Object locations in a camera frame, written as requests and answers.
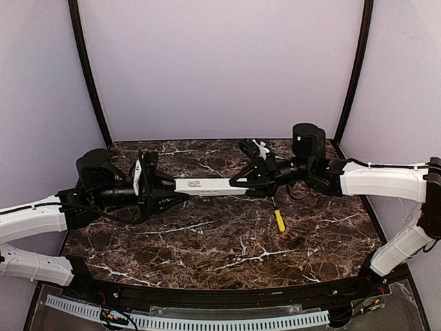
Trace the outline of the white remote control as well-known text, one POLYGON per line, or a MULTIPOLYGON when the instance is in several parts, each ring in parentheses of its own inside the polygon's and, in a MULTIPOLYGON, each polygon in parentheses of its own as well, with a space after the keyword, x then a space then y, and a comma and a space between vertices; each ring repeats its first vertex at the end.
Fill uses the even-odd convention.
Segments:
POLYGON ((214 179, 176 179, 175 192, 188 194, 189 196, 219 197, 232 195, 245 195, 247 189, 230 186, 228 178, 214 179))

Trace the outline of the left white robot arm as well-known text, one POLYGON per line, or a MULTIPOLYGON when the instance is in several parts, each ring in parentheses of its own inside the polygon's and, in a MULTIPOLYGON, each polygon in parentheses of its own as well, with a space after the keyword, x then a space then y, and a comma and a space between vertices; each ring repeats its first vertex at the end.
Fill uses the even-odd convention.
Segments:
POLYGON ((138 225, 189 199, 176 191, 174 177, 158 170, 157 153, 139 153, 130 173, 116 167, 106 149, 76 160, 79 180, 40 201, 1 210, 1 275, 45 281, 65 287, 92 284, 79 257, 51 257, 12 247, 10 242, 46 232, 89 226, 103 217, 138 225))

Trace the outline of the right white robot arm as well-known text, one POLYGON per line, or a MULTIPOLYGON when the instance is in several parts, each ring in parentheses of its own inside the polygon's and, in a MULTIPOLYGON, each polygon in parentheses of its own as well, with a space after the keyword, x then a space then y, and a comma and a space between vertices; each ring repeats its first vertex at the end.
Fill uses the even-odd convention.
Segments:
POLYGON ((229 180, 253 197, 272 197, 281 186, 303 181, 316 192, 331 196, 373 195, 413 200, 421 205, 411 222, 381 248, 368 267, 380 277, 412 257, 426 245, 440 240, 440 158, 412 165, 372 164, 356 159, 327 159, 325 131, 311 123, 292 128, 291 159, 277 159, 258 139, 243 139, 240 150, 250 162, 229 180))

